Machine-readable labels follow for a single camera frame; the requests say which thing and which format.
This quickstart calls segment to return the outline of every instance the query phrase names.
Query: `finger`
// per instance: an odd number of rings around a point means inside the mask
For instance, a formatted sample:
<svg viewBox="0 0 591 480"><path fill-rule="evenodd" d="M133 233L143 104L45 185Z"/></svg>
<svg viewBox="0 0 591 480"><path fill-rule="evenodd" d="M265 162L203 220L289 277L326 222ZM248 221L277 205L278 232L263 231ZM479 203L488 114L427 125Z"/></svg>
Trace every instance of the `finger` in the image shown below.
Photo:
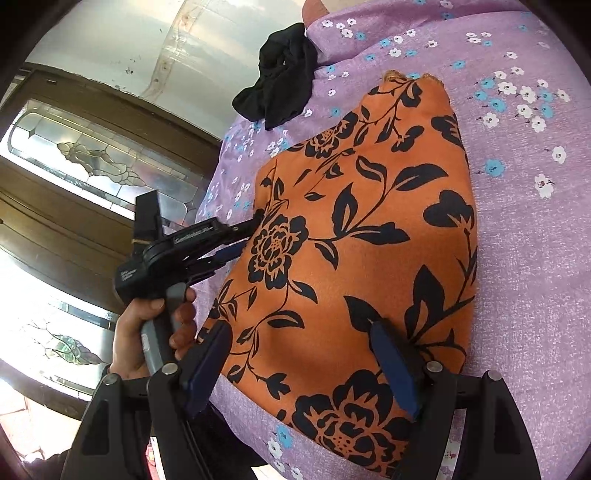
<svg viewBox="0 0 591 480"><path fill-rule="evenodd" d="M186 298L187 298L187 302L193 303L195 301L195 299L197 298L197 294L195 293L195 291L192 288L188 288Z"/></svg>
<svg viewBox="0 0 591 480"><path fill-rule="evenodd" d="M117 321L116 330L125 334L134 334L146 320L152 320L164 310L164 299L135 299L125 309Z"/></svg>
<svg viewBox="0 0 591 480"><path fill-rule="evenodd" d="M182 360L182 359L183 359L183 357L184 357L185 355L187 355L187 352L188 352L188 351L189 351L189 350L190 350L190 349L193 347L193 345L194 345L194 344L192 343L192 344L190 344L190 345L187 345L187 346L186 346L186 347L184 347L184 348L181 348L180 350L177 350L177 351L174 353L174 357L175 357L177 360L179 360L179 361L180 361L180 360Z"/></svg>
<svg viewBox="0 0 591 480"><path fill-rule="evenodd" d="M194 323L195 307L192 303L183 303L173 315L174 321L179 323Z"/></svg>
<svg viewBox="0 0 591 480"><path fill-rule="evenodd" d="M185 323L170 337L169 344L174 349L180 349L195 340L197 325Z"/></svg>

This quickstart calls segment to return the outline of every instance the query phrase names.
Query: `lavender floral bedsheet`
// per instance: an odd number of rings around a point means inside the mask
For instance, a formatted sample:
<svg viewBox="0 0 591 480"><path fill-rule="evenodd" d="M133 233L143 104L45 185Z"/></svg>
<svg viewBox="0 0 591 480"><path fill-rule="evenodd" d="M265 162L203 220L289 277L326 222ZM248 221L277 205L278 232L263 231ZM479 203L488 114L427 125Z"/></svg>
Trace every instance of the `lavender floral bedsheet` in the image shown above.
<svg viewBox="0 0 591 480"><path fill-rule="evenodd" d="M270 132L236 120L197 221L250 218L258 169L338 123L387 70L439 77L457 113L479 215L465 372L504 373L543 478L566 479L591 440L591 87L516 0L372 0L319 19L307 34L322 65L309 104ZM196 286L200 324L229 268ZM212 401L286 478L376 476L284 426L226 378ZM440 480L451 479L458 440L456 431Z"/></svg>

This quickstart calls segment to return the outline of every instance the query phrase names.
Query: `stained glass window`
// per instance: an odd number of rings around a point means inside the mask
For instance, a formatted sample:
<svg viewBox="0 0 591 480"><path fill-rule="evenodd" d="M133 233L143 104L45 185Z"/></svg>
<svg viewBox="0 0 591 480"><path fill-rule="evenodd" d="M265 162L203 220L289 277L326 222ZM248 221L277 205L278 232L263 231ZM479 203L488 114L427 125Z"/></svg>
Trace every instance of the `stained glass window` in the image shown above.
<svg viewBox="0 0 591 480"><path fill-rule="evenodd" d="M0 155L108 210L134 218L135 198L158 190L165 226L192 225L208 181L125 136L29 100Z"/></svg>
<svg viewBox="0 0 591 480"><path fill-rule="evenodd" d="M26 273L0 249L0 357L25 375L90 400L112 360L117 315Z"/></svg>

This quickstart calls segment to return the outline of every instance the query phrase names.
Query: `metal screw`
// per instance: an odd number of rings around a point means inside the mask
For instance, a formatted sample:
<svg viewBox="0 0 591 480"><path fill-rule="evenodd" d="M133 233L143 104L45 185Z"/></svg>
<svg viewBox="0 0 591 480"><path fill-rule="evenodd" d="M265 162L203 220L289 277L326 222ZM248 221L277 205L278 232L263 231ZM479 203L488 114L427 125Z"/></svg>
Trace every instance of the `metal screw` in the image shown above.
<svg viewBox="0 0 591 480"><path fill-rule="evenodd" d="M429 370L431 373L438 374L443 370L443 365L439 362L429 362L427 364L427 370Z"/></svg>
<svg viewBox="0 0 591 480"><path fill-rule="evenodd" d="M164 375L173 375L177 372L178 365L177 364L166 364L162 367L162 373Z"/></svg>
<svg viewBox="0 0 591 480"><path fill-rule="evenodd" d="M503 378L503 375L501 374L501 372L498 372L497 370L489 370L488 378L490 378L493 382L498 382Z"/></svg>
<svg viewBox="0 0 591 480"><path fill-rule="evenodd" d="M103 383L105 385L113 385L114 383L117 383L118 379L119 379L119 375L109 374L105 378L103 378Z"/></svg>

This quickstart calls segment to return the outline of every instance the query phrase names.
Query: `clamp handle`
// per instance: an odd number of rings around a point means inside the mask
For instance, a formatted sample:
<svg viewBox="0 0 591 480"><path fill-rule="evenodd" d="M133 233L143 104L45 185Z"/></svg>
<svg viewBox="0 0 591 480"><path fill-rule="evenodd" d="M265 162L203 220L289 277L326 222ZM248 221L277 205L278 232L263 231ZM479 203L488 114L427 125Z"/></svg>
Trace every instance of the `clamp handle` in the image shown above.
<svg viewBox="0 0 591 480"><path fill-rule="evenodd" d="M168 342L180 326L173 320L173 314L185 302L186 293L186 283L169 287L165 295L165 310L154 320L142 325L142 348L150 375L154 375L166 364L176 363L174 350Z"/></svg>

